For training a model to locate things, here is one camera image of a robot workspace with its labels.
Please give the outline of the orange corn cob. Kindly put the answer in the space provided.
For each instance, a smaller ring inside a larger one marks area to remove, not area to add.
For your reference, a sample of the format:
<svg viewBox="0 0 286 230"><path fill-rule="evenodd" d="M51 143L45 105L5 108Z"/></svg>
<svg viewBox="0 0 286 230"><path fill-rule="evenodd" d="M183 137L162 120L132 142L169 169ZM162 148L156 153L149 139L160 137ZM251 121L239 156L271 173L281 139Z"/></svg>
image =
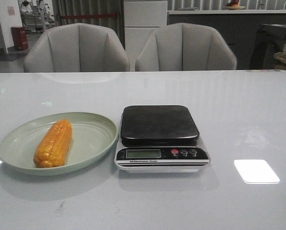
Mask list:
<svg viewBox="0 0 286 230"><path fill-rule="evenodd" d="M34 163L37 168L60 167L65 164L72 139L72 125L67 119L57 121L38 144Z"/></svg>

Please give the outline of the black silver kitchen scale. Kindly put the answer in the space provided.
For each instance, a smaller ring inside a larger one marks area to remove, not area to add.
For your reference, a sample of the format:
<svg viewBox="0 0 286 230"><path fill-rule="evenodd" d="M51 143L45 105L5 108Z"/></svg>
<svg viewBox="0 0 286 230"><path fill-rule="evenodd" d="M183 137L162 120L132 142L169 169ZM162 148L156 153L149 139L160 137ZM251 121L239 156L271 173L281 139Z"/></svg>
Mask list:
<svg viewBox="0 0 286 230"><path fill-rule="evenodd" d="M128 173L195 173L211 158L187 107L132 105L121 116L114 162Z"/></svg>

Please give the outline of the light green plate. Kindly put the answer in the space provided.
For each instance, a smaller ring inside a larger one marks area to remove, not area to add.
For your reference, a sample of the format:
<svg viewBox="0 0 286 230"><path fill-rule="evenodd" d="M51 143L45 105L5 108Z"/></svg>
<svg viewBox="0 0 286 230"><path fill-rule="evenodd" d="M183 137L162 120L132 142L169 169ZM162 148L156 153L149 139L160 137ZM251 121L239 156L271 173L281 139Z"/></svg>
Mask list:
<svg viewBox="0 0 286 230"><path fill-rule="evenodd" d="M63 166L37 168L35 150L50 129L61 119L72 125L72 140ZM102 115L70 112L47 115L29 121L10 132L0 143L0 158L11 168L25 174L52 176L70 173L91 165L105 156L116 144L118 129Z"/></svg>

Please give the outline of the white cabinet column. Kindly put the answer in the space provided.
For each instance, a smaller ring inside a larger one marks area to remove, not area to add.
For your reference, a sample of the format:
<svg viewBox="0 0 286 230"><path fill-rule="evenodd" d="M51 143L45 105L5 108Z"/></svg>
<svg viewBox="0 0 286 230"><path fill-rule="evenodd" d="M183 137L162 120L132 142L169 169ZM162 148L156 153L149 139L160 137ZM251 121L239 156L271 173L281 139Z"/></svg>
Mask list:
<svg viewBox="0 0 286 230"><path fill-rule="evenodd" d="M135 71L135 61L149 33L167 24L167 1L125 0L123 10L125 51L130 71Z"/></svg>

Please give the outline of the red barrier belt stanchion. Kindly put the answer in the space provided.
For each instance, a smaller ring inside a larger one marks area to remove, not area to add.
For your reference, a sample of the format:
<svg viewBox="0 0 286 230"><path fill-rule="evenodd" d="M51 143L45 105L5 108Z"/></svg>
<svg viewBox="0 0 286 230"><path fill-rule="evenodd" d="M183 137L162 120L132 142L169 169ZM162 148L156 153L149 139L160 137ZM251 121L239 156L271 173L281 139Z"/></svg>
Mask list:
<svg viewBox="0 0 286 230"><path fill-rule="evenodd" d="M60 24L87 23L113 29L121 32L120 15L118 13L89 14L89 15L60 15Z"/></svg>

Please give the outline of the dark grey counter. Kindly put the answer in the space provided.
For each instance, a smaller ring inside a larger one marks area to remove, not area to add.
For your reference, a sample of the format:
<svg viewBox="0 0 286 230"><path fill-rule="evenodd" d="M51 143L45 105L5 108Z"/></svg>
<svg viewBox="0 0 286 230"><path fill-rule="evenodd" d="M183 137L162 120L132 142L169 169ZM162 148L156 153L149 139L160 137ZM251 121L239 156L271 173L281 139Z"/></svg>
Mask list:
<svg viewBox="0 0 286 230"><path fill-rule="evenodd" d="M191 23L215 28L238 60L238 69L249 69L256 32L262 24L286 24L284 11L171 11L168 24Z"/></svg>

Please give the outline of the fruit bowl on counter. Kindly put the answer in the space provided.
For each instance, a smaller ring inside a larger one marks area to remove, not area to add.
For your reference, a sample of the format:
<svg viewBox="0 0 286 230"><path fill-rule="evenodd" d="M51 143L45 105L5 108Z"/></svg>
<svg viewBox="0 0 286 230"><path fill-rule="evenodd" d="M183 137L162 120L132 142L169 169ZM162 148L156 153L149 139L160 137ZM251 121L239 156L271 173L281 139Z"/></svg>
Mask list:
<svg viewBox="0 0 286 230"><path fill-rule="evenodd" d="M224 5L224 9L226 10L243 10L245 8L245 6L239 5L239 0L230 0Z"/></svg>

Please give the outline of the red trash bin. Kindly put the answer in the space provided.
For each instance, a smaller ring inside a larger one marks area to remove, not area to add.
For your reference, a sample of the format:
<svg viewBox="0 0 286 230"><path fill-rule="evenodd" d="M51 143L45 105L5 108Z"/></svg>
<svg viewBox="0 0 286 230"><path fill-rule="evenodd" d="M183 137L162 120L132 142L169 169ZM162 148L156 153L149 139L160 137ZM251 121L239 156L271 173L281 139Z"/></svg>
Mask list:
<svg viewBox="0 0 286 230"><path fill-rule="evenodd" d="M14 26L11 28L14 49L26 50L28 49L28 41L24 26Z"/></svg>

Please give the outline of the dark side table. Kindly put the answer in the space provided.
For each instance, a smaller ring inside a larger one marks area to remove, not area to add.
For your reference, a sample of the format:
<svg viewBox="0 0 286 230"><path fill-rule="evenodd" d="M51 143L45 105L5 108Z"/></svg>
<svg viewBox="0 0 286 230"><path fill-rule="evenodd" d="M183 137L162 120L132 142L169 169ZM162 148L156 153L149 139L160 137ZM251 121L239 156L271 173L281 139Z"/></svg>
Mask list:
<svg viewBox="0 0 286 230"><path fill-rule="evenodd" d="M278 52L286 52L286 24L262 24L256 32L249 69L273 69Z"/></svg>

